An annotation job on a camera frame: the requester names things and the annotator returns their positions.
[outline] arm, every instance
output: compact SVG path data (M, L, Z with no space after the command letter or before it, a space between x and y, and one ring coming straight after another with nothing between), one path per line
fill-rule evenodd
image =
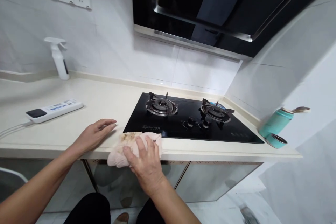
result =
M86 152L94 150L115 128L115 122L101 119L89 125L67 150L0 204L0 223L35 223L72 164Z
M201 224L162 173L159 147L148 136L146 141L148 143L147 150L141 138L136 138L139 158L132 153L129 147L124 147L124 154L142 189L153 200L165 223Z

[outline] cabinet door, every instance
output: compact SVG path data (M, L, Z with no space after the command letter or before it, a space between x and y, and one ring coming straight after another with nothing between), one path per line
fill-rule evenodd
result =
M111 209L141 207L148 196L140 187L138 179L129 167L110 167L106 160L88 160L98 190L110 202ZM162 161L162 171L174 187L187 162Z
M52 160L49 159L0 159L0 167L21 173L28 180ZM16 175L0 171L0 202L19 189L24 182ZM44 212L71 211L89 193L95 192L80 160L76 161L64 178Z
M260 164L193 161L176 192L185 202L216 201Z

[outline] tile floor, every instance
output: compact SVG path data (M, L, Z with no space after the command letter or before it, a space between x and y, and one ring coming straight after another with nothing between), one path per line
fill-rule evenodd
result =
M239 206L247 205L255 214L260 224L281 224L271 207L260 193L227 193L218 201L188 203L190 209L202 224L244 224ZM123 212L129 213L129 224L136 222L141 208L117 209L111 211L111 223ZM43 214L37 224L63 224L68 213Z

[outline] black pants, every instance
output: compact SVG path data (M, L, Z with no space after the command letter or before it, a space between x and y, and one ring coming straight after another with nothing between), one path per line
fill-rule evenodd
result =
M110 203L99 193L90 193L80 200L64 224L110 224ZM149 199L140 211L136 224L164 224L153 201Z

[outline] power cord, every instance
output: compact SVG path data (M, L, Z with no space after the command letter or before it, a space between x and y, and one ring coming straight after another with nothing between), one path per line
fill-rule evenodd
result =
M21 178L25 183L28 182L28 179L19 172L16 172L16 171L13 171L13 170L10 170L10 169L6 169L6 168L2 168L2 167L0 167L0 171L14 174L14 175L18 176L19 178Z
M22 124L10 127L8 129L5 129L5 130L3 130L3 131L0 132L0 137L4 136L6 134L9 134L9 133L11 133L11 132L13 132L15 130L18 130L20 128L32 125L32 124L34 124L33 121L28 121L28 122L25 122L25 123L22 123ZM16 171L13 171L13 170L10 170L10 169L7 169L7 168L3 168L3 167L0 167L0 171L14 174L14 175L18 176L19 178L21 178L25 183L28 182L28 179L25 176L23 176L21 173L19 173L19 172L16 172Z
M18 129L20 129L20 128L23 128L23 127L27 127L27 126L29 126L29 125L32 125L32 124L34 124L33 121L28 121L28 122L25 122L25 123L23 123L23 124L19 124L19 125L10 127L10 128L8 128L8 129L5 129L5 130L3 130L3 131L0 132L0 137L2 137L3 135L9 134L9 133L11 133L11 132L13 132L13 131L15 131L15 130L18 130Z

